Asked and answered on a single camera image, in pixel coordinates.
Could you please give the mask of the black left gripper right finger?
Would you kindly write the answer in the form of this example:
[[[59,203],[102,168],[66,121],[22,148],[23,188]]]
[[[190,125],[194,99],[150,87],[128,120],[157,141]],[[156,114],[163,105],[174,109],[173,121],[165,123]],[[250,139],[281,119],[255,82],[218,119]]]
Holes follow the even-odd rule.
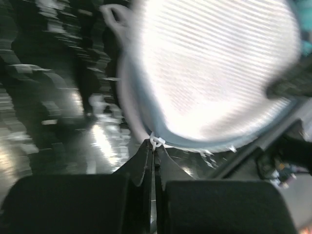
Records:
[[[195,180],[155,150],[159,234],[295,234],[287,205],[265,181]]]

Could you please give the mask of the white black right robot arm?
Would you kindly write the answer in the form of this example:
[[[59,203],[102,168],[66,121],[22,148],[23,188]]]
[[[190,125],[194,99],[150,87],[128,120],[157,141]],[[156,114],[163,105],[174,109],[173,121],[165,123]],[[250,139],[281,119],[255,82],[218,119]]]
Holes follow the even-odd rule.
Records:
[[[312,58],[307,57],[270,84],[267,96],[302,102],[291,114],[292,121],[256,160],[261,179],[283,186],[297,175],[312,173]]]

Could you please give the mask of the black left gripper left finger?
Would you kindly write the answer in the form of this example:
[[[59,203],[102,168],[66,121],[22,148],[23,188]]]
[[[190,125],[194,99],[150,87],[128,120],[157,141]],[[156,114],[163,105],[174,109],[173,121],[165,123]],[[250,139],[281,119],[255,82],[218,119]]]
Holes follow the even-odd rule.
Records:
[[[0,209],[3,234],[147,234],[152,146],[145,140],[117,171],[19,179]]]

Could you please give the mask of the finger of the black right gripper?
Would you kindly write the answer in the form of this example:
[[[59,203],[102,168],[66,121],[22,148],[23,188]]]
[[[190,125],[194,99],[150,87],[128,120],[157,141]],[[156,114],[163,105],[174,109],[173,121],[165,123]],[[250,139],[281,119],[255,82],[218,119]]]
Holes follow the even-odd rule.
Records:
[[[273,98],[311,98],[312,61],[302,60],[279,75],[266,88],[266,95]]]

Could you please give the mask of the white mesh laundry bag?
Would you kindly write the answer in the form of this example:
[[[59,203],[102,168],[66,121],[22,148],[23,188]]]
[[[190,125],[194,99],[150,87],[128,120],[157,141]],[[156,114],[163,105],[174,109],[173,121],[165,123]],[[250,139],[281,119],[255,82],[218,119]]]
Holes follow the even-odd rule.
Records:
[[[295,102],[267,86],[301,56],[289,0],[134,0],[105,4],[117,37],[118,96],[139,141],[150,134],[191,151],[242,147]]]

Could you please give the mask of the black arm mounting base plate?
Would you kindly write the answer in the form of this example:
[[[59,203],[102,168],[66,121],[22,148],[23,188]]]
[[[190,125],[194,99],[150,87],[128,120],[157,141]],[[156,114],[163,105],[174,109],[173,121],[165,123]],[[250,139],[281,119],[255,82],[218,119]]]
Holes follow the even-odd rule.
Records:
[[[308,115],[312,113],[312,100],[302,100],[281,122],[271,130],[261,135],[250,145],[238,150],[235,156],[229,158],[215,171],[209,174],[209,178],[222,179],[229,178],[248,160],[254,158],[257,153],[266,151],[291,127],[301,120],[308,120]]]

